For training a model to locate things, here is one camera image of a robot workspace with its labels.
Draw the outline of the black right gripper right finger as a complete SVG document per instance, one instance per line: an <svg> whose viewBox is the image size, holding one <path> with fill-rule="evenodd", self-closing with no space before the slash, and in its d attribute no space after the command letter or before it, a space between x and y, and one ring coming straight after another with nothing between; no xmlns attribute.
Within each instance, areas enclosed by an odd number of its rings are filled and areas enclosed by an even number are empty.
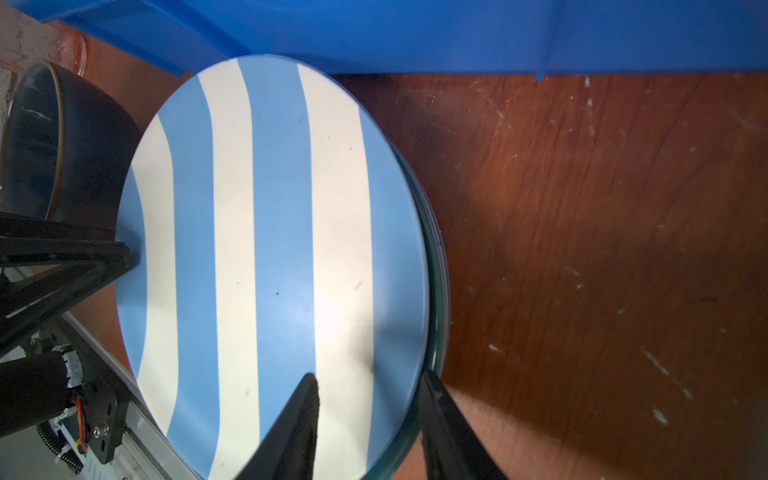
<svg viewBox="0 0 768 480"><path fill-rule="evenodd" d="M428 479L508 479L433 371L421 375L418 410Z"/></svg>

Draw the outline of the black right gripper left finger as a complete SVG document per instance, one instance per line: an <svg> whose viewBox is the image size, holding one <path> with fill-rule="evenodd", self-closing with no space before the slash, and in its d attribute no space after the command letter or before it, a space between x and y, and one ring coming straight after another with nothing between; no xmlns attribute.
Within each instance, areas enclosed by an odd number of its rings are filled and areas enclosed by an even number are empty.
<svg viewBox="0 0 768 480"><path fill-rule="evenodd" d="M312 480L319 409L318 382L307 373L236 479Z"/></svg>

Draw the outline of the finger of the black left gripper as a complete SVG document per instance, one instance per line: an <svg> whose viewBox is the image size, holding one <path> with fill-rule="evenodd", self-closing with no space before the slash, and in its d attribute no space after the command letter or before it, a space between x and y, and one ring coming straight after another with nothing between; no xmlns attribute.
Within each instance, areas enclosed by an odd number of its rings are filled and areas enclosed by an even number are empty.
<svg viewBox="0 0 768 480"><path fill-rule="evenodd" d="M1 352L134 266L108 230L1 215Z"/></svg>

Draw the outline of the green rim lettered plate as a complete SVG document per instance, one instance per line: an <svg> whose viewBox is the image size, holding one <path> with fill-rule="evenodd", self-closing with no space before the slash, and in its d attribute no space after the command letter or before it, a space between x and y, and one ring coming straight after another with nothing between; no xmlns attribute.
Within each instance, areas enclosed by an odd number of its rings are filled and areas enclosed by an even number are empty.
<svg viewBox="0 0 768 480"><path fill-rule="evenodd" d="M420 431L418 385L443 371L451 300L445 247L428 196L405 157L370 170L374 388L368 479L389 479Z"/></svg>

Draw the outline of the blue white striped plate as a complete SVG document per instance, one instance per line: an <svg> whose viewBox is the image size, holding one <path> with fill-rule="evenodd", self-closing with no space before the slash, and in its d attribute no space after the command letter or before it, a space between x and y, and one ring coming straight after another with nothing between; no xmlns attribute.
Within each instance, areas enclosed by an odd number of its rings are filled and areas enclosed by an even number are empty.
<svg viewBox="0 0 768 480"><path fill-rule="evenodd" d="M177 455L232 479L306 374L314 475L389 479L413 441L429 278L403 167L320 71L244 56L185 82L134 154L116 284L140 394Z"/></svg>

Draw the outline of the left robot arm base plate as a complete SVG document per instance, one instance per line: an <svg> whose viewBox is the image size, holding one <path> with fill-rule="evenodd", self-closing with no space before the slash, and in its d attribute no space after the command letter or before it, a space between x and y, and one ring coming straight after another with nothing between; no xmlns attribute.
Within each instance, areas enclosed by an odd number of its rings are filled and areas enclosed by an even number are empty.
<svg viewBox="0 0 768 480"><path fill-rule="evenodd" d="M122 443L130 392L73 324L57 319L41 330L36 353L56 350L70 360L68 406L35 426L43 444L75 475L108 465Z"/></svg>

